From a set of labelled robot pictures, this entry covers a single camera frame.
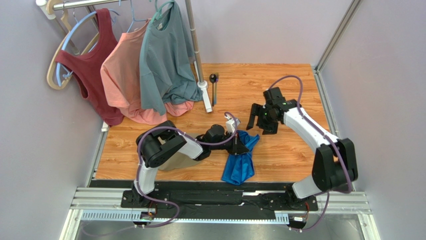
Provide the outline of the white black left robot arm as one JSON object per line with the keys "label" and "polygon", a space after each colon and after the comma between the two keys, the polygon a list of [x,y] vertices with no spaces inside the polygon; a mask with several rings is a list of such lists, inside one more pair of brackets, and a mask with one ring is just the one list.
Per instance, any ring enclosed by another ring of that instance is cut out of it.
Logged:
{"label": "white black left robot arm", "polygon": [[194,161],[202,161],[212,151],[225,150],[231,156],[249,153],[236,129],[225,130],[221,125],[212,125],[204,134],[192,137],[166,120],[142,133],[136,139],[139,164],[134,188],[139,195],[148,195],[155,189],[159,167],[176,153]]}

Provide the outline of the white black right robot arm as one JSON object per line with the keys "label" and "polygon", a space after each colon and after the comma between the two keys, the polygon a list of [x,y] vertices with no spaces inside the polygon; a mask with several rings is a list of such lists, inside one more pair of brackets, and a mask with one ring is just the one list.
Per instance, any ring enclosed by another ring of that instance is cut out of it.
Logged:
{"label": "white black right robot arm", "polygon": [[298,199],[338,191],[349,193],[358,178],[355,145],[349,138],[340,139],[315,122],[295,99],[287,100],[279,87],[263,92],[265,103],[253,103],[247,129],[254,126],[264,135],[278,132],[283,124],[297,133],[311,148],[314,160],[311,174],[292,185]]}

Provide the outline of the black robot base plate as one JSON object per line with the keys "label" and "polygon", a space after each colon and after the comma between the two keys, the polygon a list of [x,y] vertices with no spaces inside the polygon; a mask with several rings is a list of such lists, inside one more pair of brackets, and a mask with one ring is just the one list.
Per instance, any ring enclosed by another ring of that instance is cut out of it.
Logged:
{"label": "black robot base plate", "polygon": [[147,195],[160,200],[157,207],[179,206],[256,206],[273,211],[318,211],[315,197],[302,200],[284,191],[242,191],[242,190],[155,190]]}

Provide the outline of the blue cloth napkin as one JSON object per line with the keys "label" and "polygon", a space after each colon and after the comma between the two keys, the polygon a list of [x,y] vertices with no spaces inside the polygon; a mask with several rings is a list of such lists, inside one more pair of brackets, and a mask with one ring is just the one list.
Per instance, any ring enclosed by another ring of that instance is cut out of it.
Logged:
{"label": "blue cloth napkin", "polygon": [[249,135],[247,131],[238,130],[239,138],[249,152],[240,155],[229,155],[221,176],[221,180],[228,184],[240,186],[255,175],[253,150],[260,140],[260,136]]}

